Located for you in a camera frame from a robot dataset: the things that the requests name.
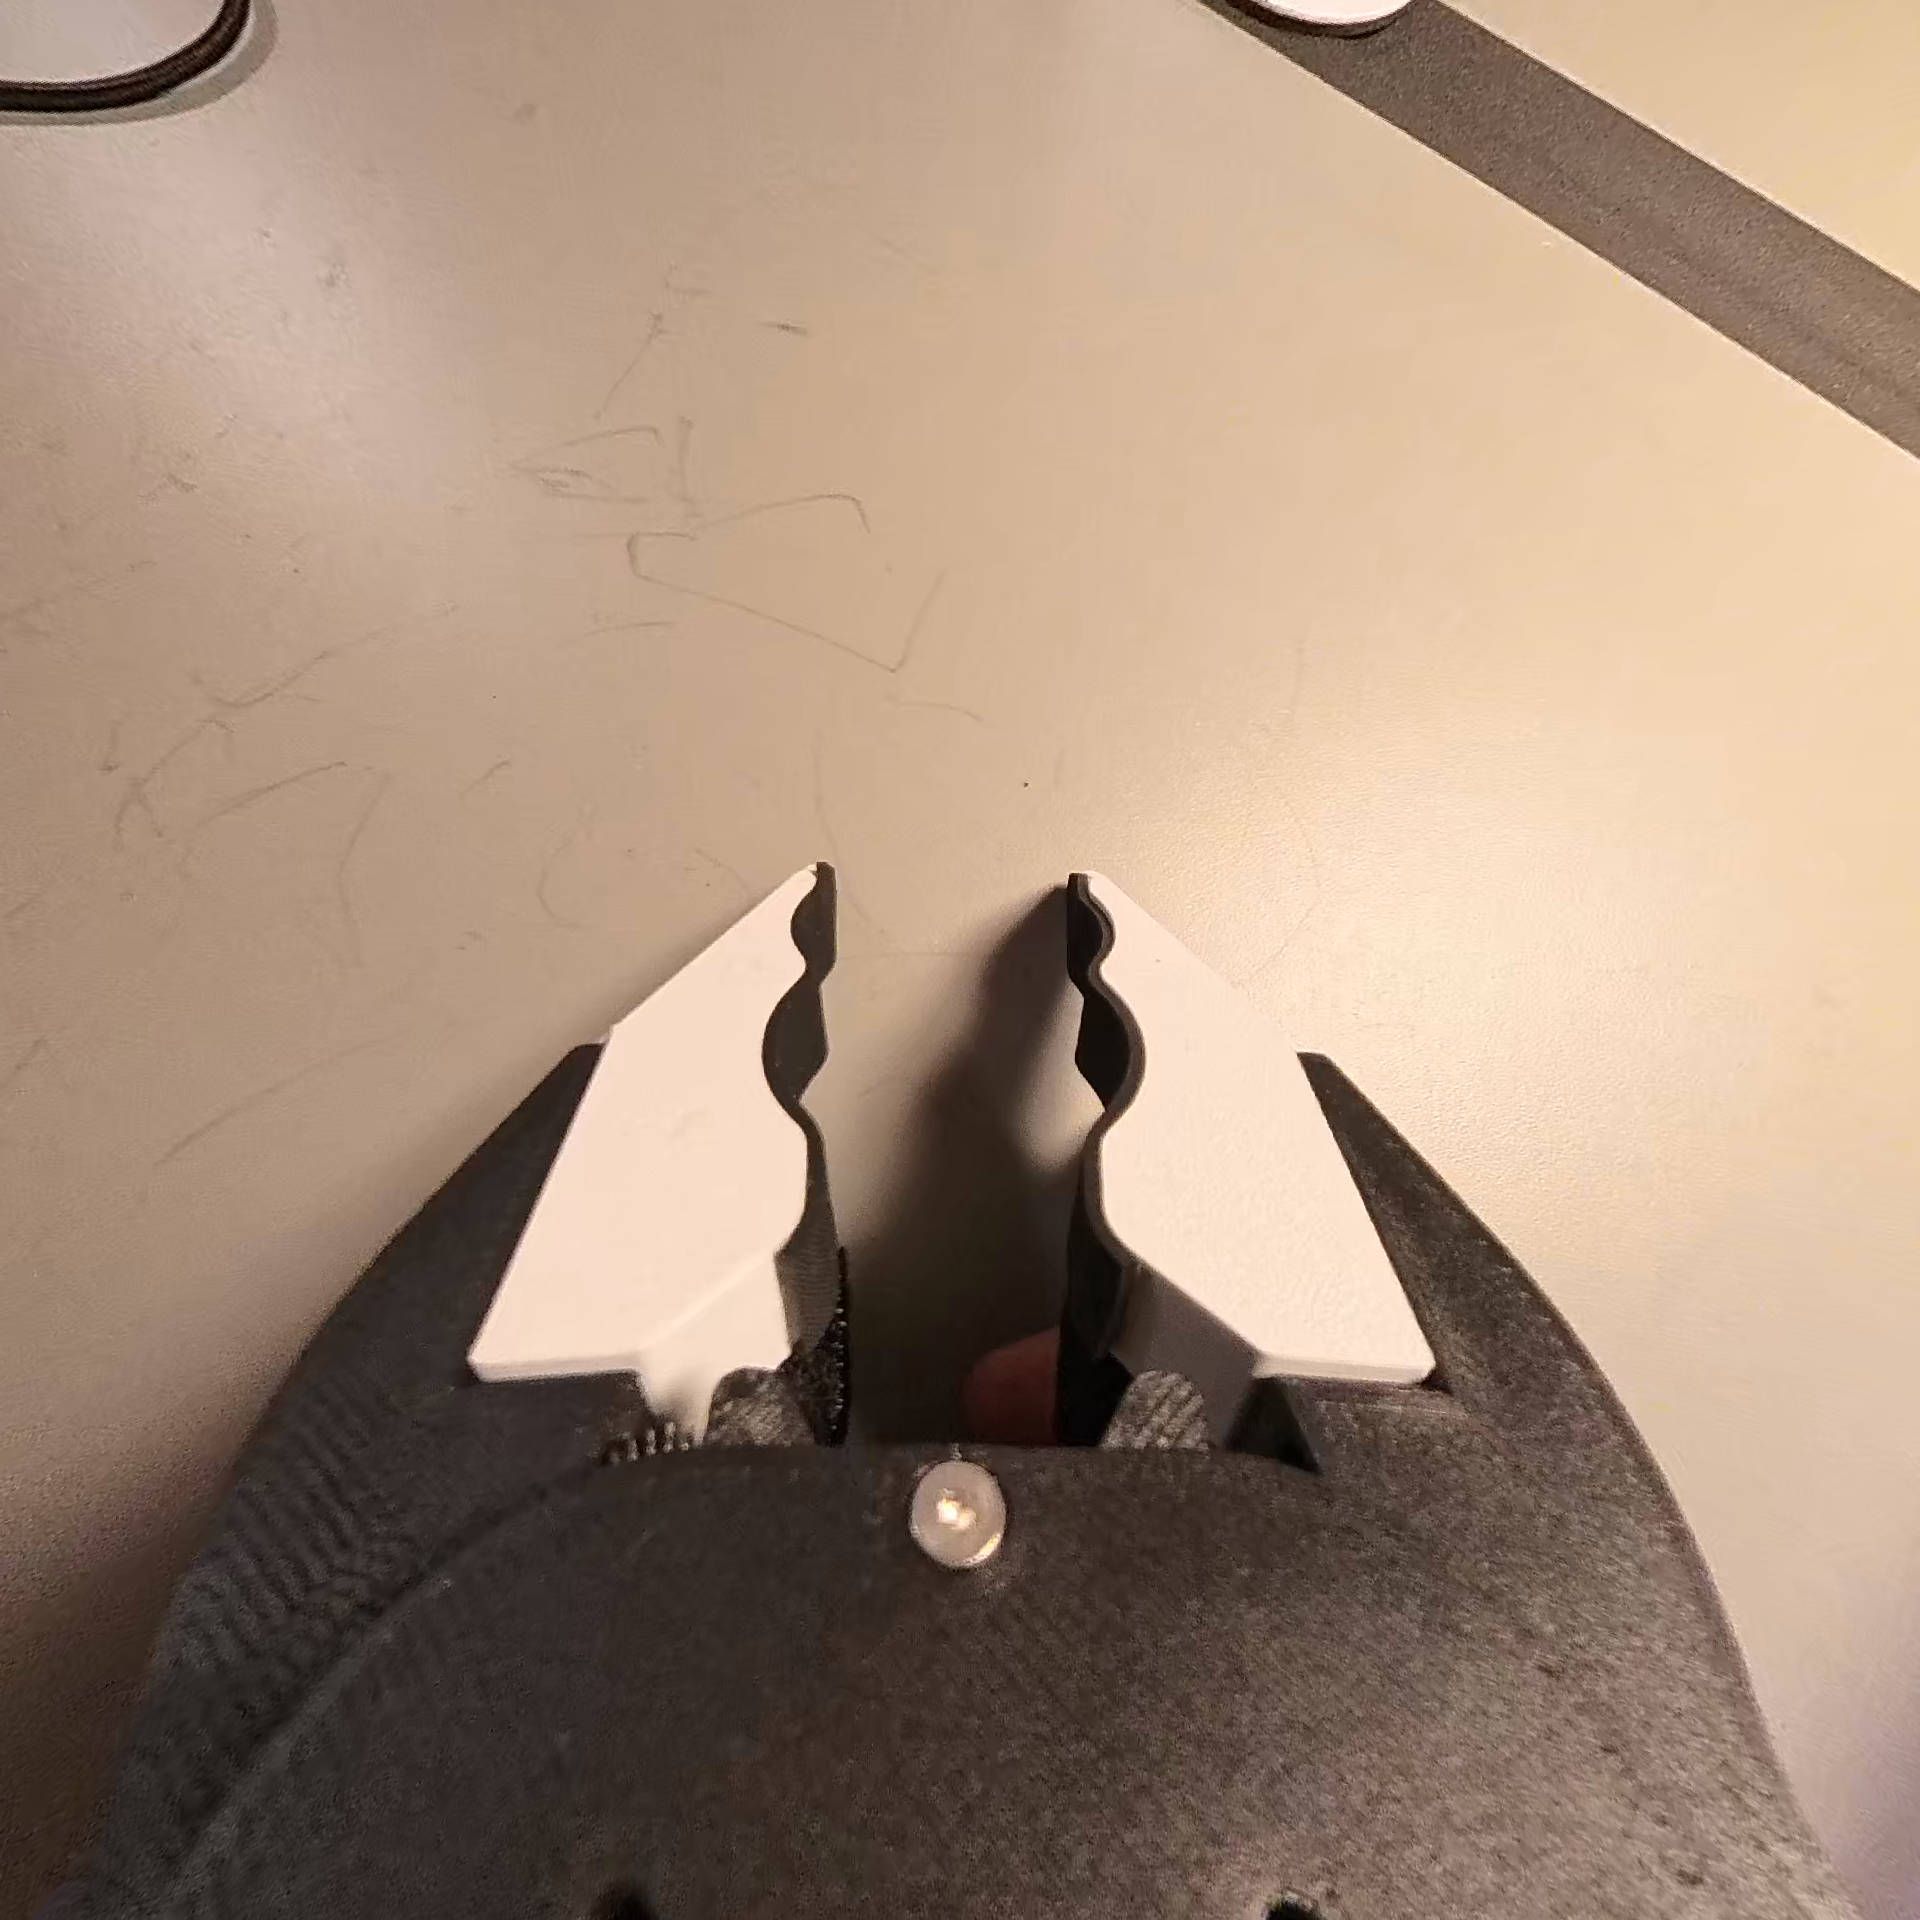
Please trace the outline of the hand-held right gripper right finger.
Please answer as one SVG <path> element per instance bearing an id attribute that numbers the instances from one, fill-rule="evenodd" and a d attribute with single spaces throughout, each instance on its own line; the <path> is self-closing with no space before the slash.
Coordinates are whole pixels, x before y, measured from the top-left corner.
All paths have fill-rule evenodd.
<path id="1" fill-rule="evenodd" d="M 1257 1450 L 1282 1383 L 1428 1386 L 1408 1303 L 1303 1055 L 1111 878 L 1066 886 L 1097 1113 L 1076 1163 L 1063 1440 L 1115 1436 L 1148 1376 L 1192 1390 L 1203 1444 Z"/>

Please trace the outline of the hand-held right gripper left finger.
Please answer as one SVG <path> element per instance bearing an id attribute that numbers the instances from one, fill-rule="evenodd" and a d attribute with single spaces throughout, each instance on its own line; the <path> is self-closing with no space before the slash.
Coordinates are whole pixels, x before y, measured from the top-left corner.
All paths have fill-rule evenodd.
<path id="1" fill-rule="evenodd" d="M 849 1430 L 849 1279 L 825 1140 L 837 875 L 812 865 L 618 1020 L 471 1342 L 480 1383 L 625 1376 L 684 1434 L 781 1374 Z"/>

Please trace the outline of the black cable orange plug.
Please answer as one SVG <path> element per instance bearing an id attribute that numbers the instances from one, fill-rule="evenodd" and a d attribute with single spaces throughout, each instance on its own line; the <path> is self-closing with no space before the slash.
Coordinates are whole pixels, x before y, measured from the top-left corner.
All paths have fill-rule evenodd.
<path id="1" fill-rule="evenodd" d="M 223 2 L 208 26 L 139 67 L 82 80 L 2 80 L 2 112 L 60 116 L 155 105 L 220 67 L 250 33 L 251 2 Z"/>

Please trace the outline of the person's right hand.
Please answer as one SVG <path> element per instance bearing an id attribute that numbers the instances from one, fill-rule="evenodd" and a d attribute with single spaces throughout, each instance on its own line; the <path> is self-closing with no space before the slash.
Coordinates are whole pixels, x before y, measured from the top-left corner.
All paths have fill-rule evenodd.
<path id="1" fill-rule="evenodd" d="M 1049 1450 L 1058 1442 L 1061 1331 L 1047 1329 L 985 1354 L 968 1374 L 962 1418 L 968 1439 L 1005 1450 Z"/>

